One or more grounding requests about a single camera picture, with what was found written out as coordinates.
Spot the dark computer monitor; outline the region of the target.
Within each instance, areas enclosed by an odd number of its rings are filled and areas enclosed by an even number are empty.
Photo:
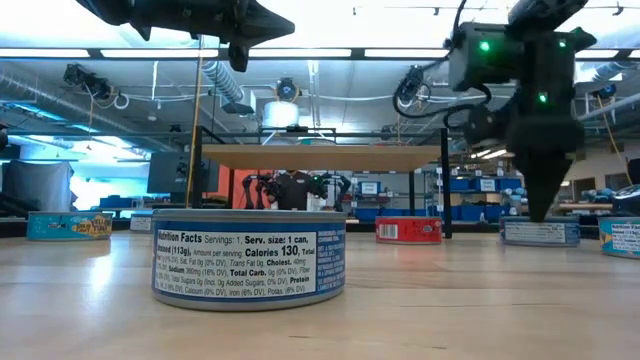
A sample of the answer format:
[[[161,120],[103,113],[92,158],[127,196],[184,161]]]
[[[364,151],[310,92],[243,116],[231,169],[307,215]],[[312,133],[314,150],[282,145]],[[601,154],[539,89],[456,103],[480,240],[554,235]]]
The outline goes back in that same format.
[[[156,152],[151,155],[148,193],[184,193],[189,173],[189,154]],[[215,161],[202,160],[201,174],[204,192],[216,192],[219,182],[219,165]]]

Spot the blue bin storage rack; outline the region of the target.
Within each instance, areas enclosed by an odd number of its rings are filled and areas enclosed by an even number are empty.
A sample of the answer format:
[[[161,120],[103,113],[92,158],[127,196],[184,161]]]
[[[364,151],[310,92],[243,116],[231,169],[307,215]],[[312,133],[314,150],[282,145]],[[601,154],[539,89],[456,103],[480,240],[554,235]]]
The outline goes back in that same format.
[[[454,170],[445,183],[441,170],[415,173],[355,173],[343,206],[361,223],[378,217],[444,215],[444,187],[449,187],[451,219],[454,222],[495,223],[513,215],[527,201],[527,191],[518,177],[489,176]]]

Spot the grey cloth cover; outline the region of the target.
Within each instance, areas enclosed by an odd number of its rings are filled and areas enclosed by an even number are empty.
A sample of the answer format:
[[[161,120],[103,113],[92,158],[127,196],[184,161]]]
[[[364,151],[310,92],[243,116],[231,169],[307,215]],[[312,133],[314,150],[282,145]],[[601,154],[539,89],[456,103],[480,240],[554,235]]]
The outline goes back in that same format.
[[[71,210],[74,171],[68,162],[42,164],[12,160],[2,165],[1,173],[2,193],[39,211]]]

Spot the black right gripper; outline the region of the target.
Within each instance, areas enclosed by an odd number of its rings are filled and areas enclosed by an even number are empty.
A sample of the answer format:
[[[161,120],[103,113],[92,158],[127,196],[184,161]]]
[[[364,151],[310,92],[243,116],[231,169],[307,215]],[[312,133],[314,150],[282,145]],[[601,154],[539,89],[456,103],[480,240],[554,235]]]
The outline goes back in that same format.
[[[508,108],[506,148],[516,157],[526,154],[564,156],[584,145],[584,127],[574,117],[571,100],[555,101],[546,93],[529,96],[516,92],[509,100]],[[546,218],[572,163],[567,158],[549,159],[542,194],[542,163],[537,158],[514,160],[516,169],[524,177],[531,221]]]

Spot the red label seafood can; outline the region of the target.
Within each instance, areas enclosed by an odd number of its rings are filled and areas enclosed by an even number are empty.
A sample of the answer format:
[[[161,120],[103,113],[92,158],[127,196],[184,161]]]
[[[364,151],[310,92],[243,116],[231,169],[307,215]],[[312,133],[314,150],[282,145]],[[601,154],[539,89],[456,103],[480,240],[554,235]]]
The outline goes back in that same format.
[[[442,242],[442,226],[440,217],[377,217],[376,241],[401,245],[436,245]]]

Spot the black background robot station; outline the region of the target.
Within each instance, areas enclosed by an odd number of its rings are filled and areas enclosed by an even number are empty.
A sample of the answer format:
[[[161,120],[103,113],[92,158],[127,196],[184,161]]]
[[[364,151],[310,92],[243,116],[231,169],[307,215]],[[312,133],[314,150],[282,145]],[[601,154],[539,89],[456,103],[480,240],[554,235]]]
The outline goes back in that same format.
[[[246,209],[264,210],[264,199],[270,205],[276,204],[278,210],[306,211],[308,195],[326,200],[329,196],[329,183],[334,181],[339,192],[335,197],[333,209],[342,212],[342,203],[351,187],[351,181],[338,174],[323,173],[310,175],[300,170],[285,170],[283,173],[250,174],[242,180],[246,198]]]

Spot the teal yellow label tuna can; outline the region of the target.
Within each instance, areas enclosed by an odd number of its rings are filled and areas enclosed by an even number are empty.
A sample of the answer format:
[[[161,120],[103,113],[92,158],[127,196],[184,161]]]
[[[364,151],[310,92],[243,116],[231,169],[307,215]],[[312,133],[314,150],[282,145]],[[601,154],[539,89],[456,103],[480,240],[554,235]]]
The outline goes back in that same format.
[[[30,241],[106,240],[113,215],[102,212],[30,212],[26,239]]]
[[[640,259],[640,217],[600,217],[598,229],[604,255]]]

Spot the black ceiling-mounted device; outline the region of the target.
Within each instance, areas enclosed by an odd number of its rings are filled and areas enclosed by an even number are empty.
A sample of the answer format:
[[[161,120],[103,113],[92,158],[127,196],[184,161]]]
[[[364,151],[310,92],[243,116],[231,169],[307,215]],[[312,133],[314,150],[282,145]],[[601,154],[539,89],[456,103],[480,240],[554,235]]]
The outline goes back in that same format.
[[[68,64],[66,66],[63,81],[70,86],[82,88],[97,100],[106,100],[113,92],[107,79],[97,77],[79,64]]]

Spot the silver flexible ventilation duct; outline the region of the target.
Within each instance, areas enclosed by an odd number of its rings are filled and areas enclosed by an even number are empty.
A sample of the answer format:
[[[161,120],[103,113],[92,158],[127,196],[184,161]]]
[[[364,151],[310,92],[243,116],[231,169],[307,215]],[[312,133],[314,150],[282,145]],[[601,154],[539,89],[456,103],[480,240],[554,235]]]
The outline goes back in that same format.
[[[244,98],[241,87],[221,62],[207,61],[200,66],[200,71],[228,102],[240,102]]]

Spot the wooden shelf black metal legs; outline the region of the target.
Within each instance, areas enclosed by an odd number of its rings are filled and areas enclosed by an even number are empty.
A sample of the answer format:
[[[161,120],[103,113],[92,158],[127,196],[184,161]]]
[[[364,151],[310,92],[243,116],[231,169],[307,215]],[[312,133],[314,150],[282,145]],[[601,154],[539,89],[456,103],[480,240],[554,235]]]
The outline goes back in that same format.
[[[432,161],[447,159],[447,145],[438,146],[340,146],[340,145],[230,145],[208,129],[192,132],[186,206],[199,208],[203,190],[200,161],[212,159],[235,169],[399,171],[413,173]]]

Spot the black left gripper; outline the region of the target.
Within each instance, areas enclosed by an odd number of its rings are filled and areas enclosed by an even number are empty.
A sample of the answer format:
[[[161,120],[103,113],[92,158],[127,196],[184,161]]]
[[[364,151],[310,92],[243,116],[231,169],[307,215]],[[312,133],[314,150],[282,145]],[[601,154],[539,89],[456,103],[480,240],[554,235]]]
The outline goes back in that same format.
[[[218,37],[221,43],[257,46],[295,32],[289,19],[258,0],[192,0],[192,6],[193,40],[210,35]],[[251,30],[250,39],[243,31],[248,14],[253,21],[263,24]]]

